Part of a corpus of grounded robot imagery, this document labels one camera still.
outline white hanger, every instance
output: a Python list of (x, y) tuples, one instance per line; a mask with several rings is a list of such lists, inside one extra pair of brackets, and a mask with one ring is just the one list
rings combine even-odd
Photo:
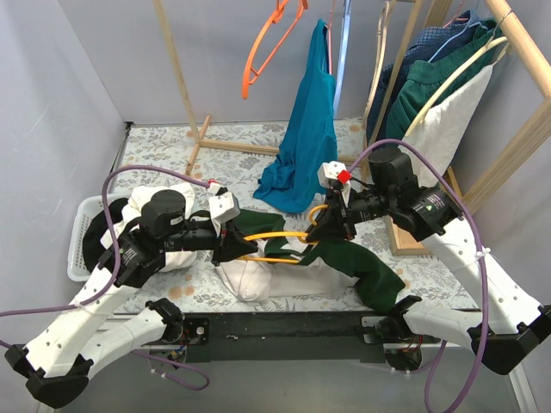
[(381, 16), (379, 17), (379, 24), (377, 25), (377, 55), (375, 57), (375, 71), (373, 73), (373, 80), (371, 81), (371, 90), (369, 91), (368, 102), (365, 105), (363, 111), (363, 128), (367, 129), (368, 115), (371, 110), (371, 105), (375, 98), (375, 91), (377, 90), (377, 84), (379, 84), (379, 77), (381, 77), (382, 63), (385, 58), (385, 49), (387, 48), (387, 29), (390, 22), (390, 16), (393, 13), (396, 0), (391, 2), (385, 2)]
[[(432, 108), (432, 105), (436, 103), (438, 98), (442, 96), (442, 94), (446, 91), (446, 89), (470, 66), (472, 65), (478, 58), (480, 58), (484, 53), (488, 52), (489, 50), (493, 49), (495, 46), (500, 45), (501, 43), (504, 43), (507, 41), (506, 37), (500, 37), (496, 40), (492, 40), (490, 38), (489, 42), (486, 43), (483, 47), (481, 47), (473, 56), (471, 56), (463, 65), (459, 66), (450, 77), (446, 79), (444, 83), (438, 88), (438, 90), (430, 97), (430, 99), (425, 103), (423, 108), (419, 111), (415, 119), (413, 120), (410, 127), (408, 127), (406, 134), (404, 135), (404, 138), (411, 136), (413, 133), (413, 130), (417, 127), (417, 125), (421, 124), (424, 120), (424, 117), (427, 115), (427, 112), (429, 112), (430, 108)], [(501, 58), (505, 55), (505, 48), (501, 51), (498, 58), (494, 62), (494, 64), (498, 63)]]

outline orange hanger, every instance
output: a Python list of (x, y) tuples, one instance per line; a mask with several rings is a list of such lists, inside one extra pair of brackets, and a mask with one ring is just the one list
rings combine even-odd
[(293, 24), (291, 24), (291, 27), (285, 32), (282, 39), (279, 40), (277, 45), (275, 45), (274, 50), (269, 54), (269, 56), (264, 60), (264, 63), (260, 66), (260, 69), (255, 70), (252, 67), (252, 62), (255, 59), (255, 55), (257, 54), (257, 49), (260, 46), (260, 43), (262, 42), (262, 39), (264, 38), (264, 35), (268, 32), (269, 25), (270, 24), (277, 24), (283, 17), (283, 12), (285, 11), (285, 6), (289, 3), (289, 0), (275, 0), (275, 10), (269, 17), (269, 19), (266, 21), (264, 26), (262, 27), (262, 30), (260, 30), (260, 34), (258, 35), (257, 39), (255, 40), (254, 44), (252, 45), (251, 52), (249, 53), (249, 58), (247, 59), (247, 63), (245, 64), (245, 71), (243, 72), (243, 85), (241, 87), (241, 97), (243, 99), (246, 99), (249, 97), (249, 86), (254, 84), (258, 77), (262, 74), (263, 70), (266, 68), (270, 60), (274, 57), (276, 52), (279, 50), (280, 46), (283, 44), (289, 33), (291, 33), (291, 30), (293, 30), (296, 23), (300, 20), (302, 17), (302, 13), (304, 10), (308, 10), (308, 0), (299, 0), (299, 7), (296, 11), (296, 17), (294, 18)]

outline floor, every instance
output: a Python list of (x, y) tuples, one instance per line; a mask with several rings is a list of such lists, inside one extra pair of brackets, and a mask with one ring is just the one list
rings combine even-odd
[[(433, 354), (424, 349), (427, 360)], [(434, 411), (459, 393), (473, 363), (472, 353), (448, 348), (430, 392)], [(147, 361), (127, 355), (107, 366), (60, 413), (425, 413), (427, 373), (409, 379), (356, 361), (216, 361), (196, 365), (211, 385), (189, 391), (151, 374)], [(178, 373), (193, 384), (200, 379)], [(511, 381), (484, 367), (457, 413), (520, 411)]]
[[(363, 130), (360, 120), (335, 122), (338, 150), (341, 155), (357, 155), (362, 149)], [(283, 139), (286, 123), (211, 125), (209, 139), (278, 146)], [(134, 127), (129, 135), (121, 163), (153, 164), (184, 172), (194, 147), (188, 127)], [(263, 169), (274, 161), (272, 156), (201, 149), (193, 171), (198, 179), (215, 179), (236, 194), (241, 207), (256, 211), (277, 211), (260, 200), (252, 198), (257, 179)], [(128, 190), (138, 185), (167, 185), (175, 178), (157, 173), (130, 171), (117, 180), (115, 190)], [(195, 193), (199, 207), (206, 207), (207, 194)], [(311, 207), (322, 202), (318, 196)], [(286, 229), (303, 230), (308, 226), (307, 211), (301, 215), (285, 215)], [(354, 242), (372, 250), (398, 274), (406, 284), (399, 294), (414, 294), (436, 305), (454, 308), (473, 308), (475, 304), (452, 274), (431, 256), (393, 256), (388, 247), (387, 232), (381, 219), (360, 224)], [(222, 284), (209, 261), (210, 253), (201, 252), (191, 268), (152, 277), (117, 312), (136, 313), (143, 310), (146, 301), (168, 297), (185, 312), (228, 311), (347, 311), (360, 310), (362, 303), (352, 288), (338, 299), (324, 296), (273, 298), (265, 303), (244, 303), (236, 299)]]

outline blue shirt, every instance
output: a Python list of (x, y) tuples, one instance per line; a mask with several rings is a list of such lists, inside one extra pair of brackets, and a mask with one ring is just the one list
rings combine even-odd
[[(410, 66), (413, 65), (413, 62), (415, 62), (416, 60), (428, 61), (434, 55), (434, 53), (436, 53), (440, 46), (442, 46), (448, 39), (460, 33), (466, 25), (470, 26), (480, 20), (474, 10), (468, 10), (460, 15), (460, 17), (467, 18), (469, 20), (463, 23), (452, 23), (446, 28), (425, 28), (415, 39), (412, 46), (407, 50), (406, 55), (404, 56), (404, 60), (402, 61), (402, 66), (399, 68), (398, 76), (396, 77), (396, 84), (394, 85), (393, 93), (390, 96), (390, 102), (388, 103), (387, 111), (381, 124), (381, 129), (379, 130), (379, 133), (377, 135), (377, 140), (384, 139), (384, 137), (386, 136), (385, 128), (387, 124), (388, 112), (390, 111), (390, 107), (392, 107), (394, 101), (396, 100), (396, 96), (398, 96), (398, 93), (404, 86), (404, 83), (406, 83), (407, 73), (410, 70)], [(450, 43), (448, 43), (437, 54), (434, 61), (436, 62), (440, 59), (445, 58), (454, 50), (469, 43), (474, 37), (476, 28), (477, 26), (468, 28), (467, 30), (465, 30), (464, 33), (450, 41)], [(385, 94), (387, 93), (388, 83), (390, 81), (390, 75), (393, 71), (393, 67), (394, 63), (391, 63), (390, 65), (387, 65), (383, 68), (381, 77), (379, 79), (379, 84), (377, 84), (375, 97), (368, 115), (368, 127), (366, 131), (366, 137), (368, 141), (373, 134), (375, 123), (377, 123), (377, 119), (379, 118), (382, 101), (385, 97)]]
[(335, 78), (328, 63), (325, 23), (319, 20), (280, 153), (264, 170), (253, 195), (285, 213), (303, 213), (316, 193), (325, 193), (318, 182), (319, 166), (337, 159)]

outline green clothing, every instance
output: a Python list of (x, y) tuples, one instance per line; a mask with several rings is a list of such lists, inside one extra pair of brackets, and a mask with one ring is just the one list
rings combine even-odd
[[(245, 209), (241, 210), (241, 214), (233, 222), (245, 235), (282, 231), (285, 225), (285, 219), (279, 214), (258, 213)], [(321, 241), (304, 252), (284, 250), (282, 247), (286, 243), (284, 237), (271, 238), (266, 243), (265, 256), (301, 256), (298, 265), (304, 266), (310, 265), (320, 257), (329, 267), (349, 277), (359, 278), (354, 288), (360, 300), (375, 311), (389, 311), (396, 303), (398, 293), (406, 286), (378, 256), (357, 243)]]
[[(488, 30), (478, 26), (474, 32), (473, 41), (455, 50), (445, 58), (434, 63), (417, 60), (413, 63), (407, 74), (404, 87), (399, 92), (396, 101), (390, 108), (387, 119), (386, 138), (402, 139), (407, 129), (412, 124), (417, 114), (421, 111), (430, 97), (440, 88), (454, 71), (471, 58), (483, 47), (493, 33), (496, 22), (493, 19), (481, 22)], [(502, 35), (500, 29), (495, 37)], [(476, 74), (492, 61), (495, 48), (486, 52), (470, 65), (438, 98), (435, 105), (442, 103), (444, 99), (471, 80)]]

